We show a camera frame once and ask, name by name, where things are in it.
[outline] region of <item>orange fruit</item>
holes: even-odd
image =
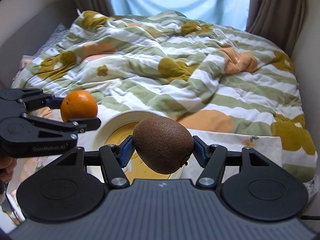
[[[64,122],[74,118],[92,118],[97,116],[98,105],[90,93],[76,90],[64,98],[60,111]]]

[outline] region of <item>gray pillow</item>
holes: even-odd
[[[62,41],[67,35],[68,31],[69,29],[66,29],[65,26],[62,23],[60,23],[55,28],[55,30],[51,34],[50,38],[46,41],[46,43],[42,45],[40,49],[38,49],[37,53],[34,54],[33,56],[38,57],[41,53],[45,52],[47,49],[53,47],[58,42]]]

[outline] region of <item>brown fuzzy kiwi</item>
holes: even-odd
[[[133,143],[141,160],[153,171],[172,174],[193,152],[193,138],[178,122],[163,116],[151,116],[133,130]]]

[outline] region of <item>headboard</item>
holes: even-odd
[[[9,88],[23,55],[34,55],[58,24],[69,28],[77,18],[73,0],[60,0],[26,22],[0,46],[0,82]]]

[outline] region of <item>striped blanket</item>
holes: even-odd
[[[147,109],[189,129],[252,135],[253,147],[259,136],[279,136],[283,168],[307,182],[317,153],[297,86],[292,61],[272,42],[172,10],[85,11],[12,84],[59,97],[87,90],[116,111]]]

